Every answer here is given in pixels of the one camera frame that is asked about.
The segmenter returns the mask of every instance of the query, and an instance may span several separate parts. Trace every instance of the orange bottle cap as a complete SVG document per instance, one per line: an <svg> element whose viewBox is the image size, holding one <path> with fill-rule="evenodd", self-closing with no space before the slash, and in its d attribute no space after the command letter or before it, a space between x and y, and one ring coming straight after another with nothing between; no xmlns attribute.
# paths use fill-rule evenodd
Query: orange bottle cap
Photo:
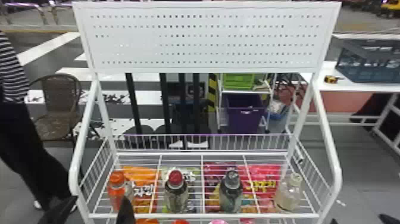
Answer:
<svg viewBox="0 0 400 224"><path fill-rule="evenodd" d="M125 181L125 176L122 171L113 171L110 176L110 183L112 184L123 184Z"/></svg>

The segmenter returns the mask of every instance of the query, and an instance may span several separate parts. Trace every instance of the tape measure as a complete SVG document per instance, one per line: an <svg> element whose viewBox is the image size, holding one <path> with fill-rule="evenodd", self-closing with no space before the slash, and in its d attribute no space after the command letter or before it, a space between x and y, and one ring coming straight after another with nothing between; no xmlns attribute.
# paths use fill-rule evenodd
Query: tape measure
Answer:
<svg viewBox="0 0 400 224"><path fill-rule="evenodd" d="M326 83L337 83L339 79L344 79L342 77L335 77L335 76L325 76L324 81Z"/></svg>

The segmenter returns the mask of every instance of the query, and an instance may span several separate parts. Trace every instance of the plastic crate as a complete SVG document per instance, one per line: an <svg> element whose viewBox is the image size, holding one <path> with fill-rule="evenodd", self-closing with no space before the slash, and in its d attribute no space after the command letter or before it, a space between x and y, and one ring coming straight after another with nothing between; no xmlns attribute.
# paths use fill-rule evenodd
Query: plastic crate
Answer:
<svg viewBox="0 0 400 224"><path fill-rule="evenodd" d="M400 42L336 40L342 47L336 69L356 83L400 83Z"/></svg>
<svg viewBox="0 0 400 224"><path fill-rule="evenodd" d="M255 74L224 73L224 89L250 90L254 84Z"/></svg>
<svg viewBox="0 0 400 224"><path fill-rule="evenodd" d="M230 133L257 133L265 108L258 94L227 96L228 129Z"/></svg>

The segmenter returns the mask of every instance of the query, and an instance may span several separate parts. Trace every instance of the orange snack bag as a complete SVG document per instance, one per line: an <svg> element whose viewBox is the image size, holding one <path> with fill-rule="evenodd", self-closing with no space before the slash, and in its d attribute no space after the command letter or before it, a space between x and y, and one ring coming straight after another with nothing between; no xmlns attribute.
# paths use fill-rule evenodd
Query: orange snack bag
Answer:
<svg viewBox="0 0 400 224"><path fill-rule="evenodd" d="M153 193L155 193L155 195L151 212L155 213L158 202L157 189L154 189L157 181L155 179L157 170L142 166L123 166L122 171L124 172L124 176L132 182L133 195L135 197L135 214L149 213ZM136 223L157 224L158 221L155 219L139 219Z"/></svg>

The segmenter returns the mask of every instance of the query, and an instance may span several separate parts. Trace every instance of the black pants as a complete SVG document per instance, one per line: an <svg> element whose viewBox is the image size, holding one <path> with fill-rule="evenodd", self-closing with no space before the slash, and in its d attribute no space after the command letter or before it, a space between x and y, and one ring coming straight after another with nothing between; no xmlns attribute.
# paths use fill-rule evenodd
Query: black pants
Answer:
<svg viewBox="0 0 400 224"><path fill-rule="evenodd" d="M68 172L44 149L26 105L3 103L1 95L0 158L22 177L44 210L52 197L71 196Z"/></svg>

